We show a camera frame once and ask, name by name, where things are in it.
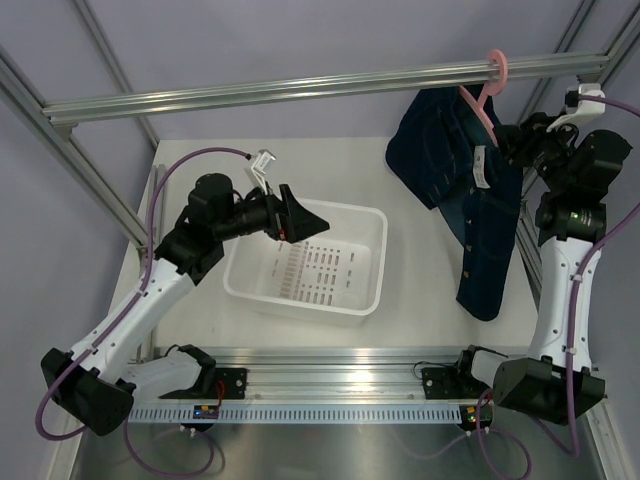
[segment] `metal frame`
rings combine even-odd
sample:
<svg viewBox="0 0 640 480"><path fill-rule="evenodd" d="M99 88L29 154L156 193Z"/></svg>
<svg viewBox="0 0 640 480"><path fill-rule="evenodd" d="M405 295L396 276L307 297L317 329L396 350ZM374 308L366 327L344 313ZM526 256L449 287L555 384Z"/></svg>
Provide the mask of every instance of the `metal frame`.
<svg viewBox="0 0 640 480"><path fill-rule="evenodd" d="M8 53L0 47L0 99L89 196L113 218L127 238L136 247L142 247L146 243L142 221L107 182L77 140L73 137L63 139L42 115L42 97L32 85L22 80L22 76Z"/></svg>
<svg viewBox="0 0 640 480"><path fill-rule="evenodd" d="M415 402L414 404L272 404L263 402L229 402L214 418L198 418L193 402L145 403L131 410L129 423L191 424L271 424L271 425L428 425L462 423L460 405Z"/></svg>
<svg viewBox="0 0 640 480"><path fill-rule="evenodd" d="M105 64L105 68L109 72L113 82L120 88L120 91L123 93L132 93L133 87L129 82L126 74L124 73L124 69L120 65L118 58L116 57L111 44L107 36L104 33L104 30L100 26L100 22L98 21L91 5L87 2L87 0L69 0L72 7L75 9L78 14L78 18L81 20L81 23L86 28L90 38L92 39L96 50L100 54L100 58ZM158 134L155 132L153 125L149 122L149 119L140 117L135 119L136 123L140 127L143 135L147 137L151 148L155 151L158 148L158 143L160 139Z"/></svg>
<svg viewBox="0 0 640 480"><path fill-rule="evenodd" d="M582 0L578 7L576 8L571 20L569 20L569 24L565 31L562 33L560 40L558 40L558 44L554 49L555 53L568 52L573 45L574 40L578 36L578 33L582 29L583 25L593 12L593 7L595 6L598 0ZM551 87L551 79L544 78L538 80L536 86L531 92L531 96L527 100L526 105L522 109L522 113L520 114L520 118L518 118L518 123L526 120L529 115L531 115L536 108L540 105L542 100L546 97L549 92L549 88Z"/></svg>
<svg viewBox="0 0 640 480"><path fill-rule="evenodd" d="M109 42L100 28L95 15L85 0L71 0L116 84L126 92L129 84ZM563 75L597 76L603 85L613 81L637 47L640 38L640 3L632 16L620 29L606 53L562 53L568 50L585 19L592 11L595 0L583 0L559 41L556 51L550 55L511 59L510 78L550 78ZM28 84L24 76L0 48L0 99L15 112L16 116L32 131L80 183L102 208L104 208L123 230L127 238L137 247L146 244L146 232L142 221L126 205L91 163L88 155L73 136L64 138L69 126L79 122L110 118L142 117L145 115L185 112L207 108L224 108L235 105L256 105L299 99L356 95L376 92L457 86L482 83L497 74L495 65L485 61L450 63L417 69L389 72L350 74L330 77L303 78L262 82L243 85L213 86L199 89L163 91L144 94L127 93L100 98L88 98L45 104L43 98ZM534 109L548 89L548 82L539 82L529 99L527 109ZM146 119L139 119L141 128L155 146L156 136ZM518 225L518 246L532 279L532 290L541 286L540 257L535 243L533 221L525 212ZM347 398L384 403L388 401L412 402L416 393L407 393L405 385L410 381L409 365L419 360L451 361L452 352L440 354L433 349L335 349L335 351L257 352L243 349L214 349L221 364L250 365L253 372L254 400L261 396L271 397L279 403L296 403L311 397L317 401L344 402ZM366 381L354 379L361 376ZM598 410L588 416L596 446L605 469L612 478L625 478L625 463L621 448L614 443L615 430L606 414L603 427L602 413ZM67 449L65 455L75 456L77 443ZM63 470L68 467L64 459Z"/></svg>
<svg viewBox="0 0 640 480"><path fill-rule="evenodd" d="M608 42L608 46L605 49L605 55L609 58L607 65L596 75L581 75L581 80L585 82L597 82L604 90L608 85L613 83L631 57L633 57L633 54L640 45L638 40L640 40L640 2L631 10L629 16L625 18L612 39ZM538 103L527 105L518 121L523 121L537 106ZM537 179L538 174L534 168L530 168L525 172L522 186L523 197L533 188Z"/></svg>

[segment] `white tabletop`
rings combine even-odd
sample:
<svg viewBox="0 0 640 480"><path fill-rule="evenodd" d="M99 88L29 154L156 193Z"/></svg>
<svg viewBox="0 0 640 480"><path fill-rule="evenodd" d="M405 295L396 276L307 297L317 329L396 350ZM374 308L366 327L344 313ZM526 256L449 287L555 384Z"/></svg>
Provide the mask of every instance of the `white tabletop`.
<svg viewBox="0 0 640 480"><path fill-rule="evenodd" d="M463 249L437 210L427 210L384 162L386 138L289 140L163 140L154 164L169 166L200 148L228 146L250 153L266 148L278 158L269 171L272 186L288 183L297 197L375 207L389 221L380 304L357 328L278 318L242 307L224 290L223 259L171 310L156 331L156 345L192 343L202 347L444 347L469 344L525 352L537 318L524 265L517 249L511 259L498 318L481 322L457 302ZM207 154L180 167L167 184L164 232L184 208L196 179L227 174L245 194L251 183L247 162L228 154ZM144 216L145 199L140 215ZM114 303L139 273L130 246Z"/></svg>

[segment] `clothing tag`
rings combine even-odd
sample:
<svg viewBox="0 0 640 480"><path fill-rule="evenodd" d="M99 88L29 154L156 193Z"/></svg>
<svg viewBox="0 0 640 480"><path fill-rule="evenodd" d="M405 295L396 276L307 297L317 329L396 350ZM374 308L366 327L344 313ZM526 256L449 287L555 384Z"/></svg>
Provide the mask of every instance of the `clothing tag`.
<svg viewBox="0 0 640 480"><path fill-rule="evenodd" d="M473 152L473 178L478 188L491 188L484 177L484 145L478 145Z"/></svg>

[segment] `metal table surface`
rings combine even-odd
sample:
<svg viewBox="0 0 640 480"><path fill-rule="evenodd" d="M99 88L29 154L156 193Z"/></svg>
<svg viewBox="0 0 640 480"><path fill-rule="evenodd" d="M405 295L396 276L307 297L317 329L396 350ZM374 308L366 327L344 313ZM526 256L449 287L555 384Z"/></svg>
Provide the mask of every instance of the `metal table surface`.
<svg viewBox="0 0 640 480"><path fill-rule="evenodd" d="M579 459L564 455L534 423L521 414L498 409L495 425L517 433L529 449L531 479L595 480L603 473L591 452L591 439L581 435ZM207 460L202 439L177 433L151 442L166 425L131 425L130 437L153 467L185 473ZM434 453L460 435L453 425L217 425L209 431L216 457L199 478L242 480L389 480L493 479L471 437L434 460L420 460L411 452ZM560 436L567 440L566 429ZM487 445L496 466L513 477L522 475L524 456L517 446L495 436ZM155 479L129 458L121 430L106 437L85 435L76 461L74 480Z"/></svg>
<svg viewBox="0 0 640 480"><path fill-rule="evenodd" d="M155 344L192 343L238 349L432 348L457 355L469 344L505 353L526 352L537 318L527 275L514 249L500 315L480 322L457 302L463 248L437 210L427 210L387 168L387 138L266 140L163 140L154 165L210 146L247 152L267 148L278 160L269 171L275 186L288 183L300 198L374 207L388 218L389 233L380 304L357 328L340 328L262 314L228 295L222 284L227 258L160 322ZM211 154L181 166L166 186L162 219L166 234L187 202L197 178L229 175L244 193L251 188L240 157ZM139 214L146 212L143 199ZM230 242L225 245L227 253ZM127 251L113 297L115 305L139 275L133 247Z"/></svg>

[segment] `white plastic basket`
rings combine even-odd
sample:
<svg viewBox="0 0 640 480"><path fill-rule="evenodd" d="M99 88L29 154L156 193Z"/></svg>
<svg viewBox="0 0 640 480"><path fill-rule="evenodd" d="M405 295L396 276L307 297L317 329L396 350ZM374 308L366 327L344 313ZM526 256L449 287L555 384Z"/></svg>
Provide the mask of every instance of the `white plastic basket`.
<svg viewBox="0 0 640 480"><path fill-rule="evenodd" d="M224 288L261 312L357 326L380 301L387 217L374 208L300 203L331 228L295 245L266 235L236 240Z"/></svg>

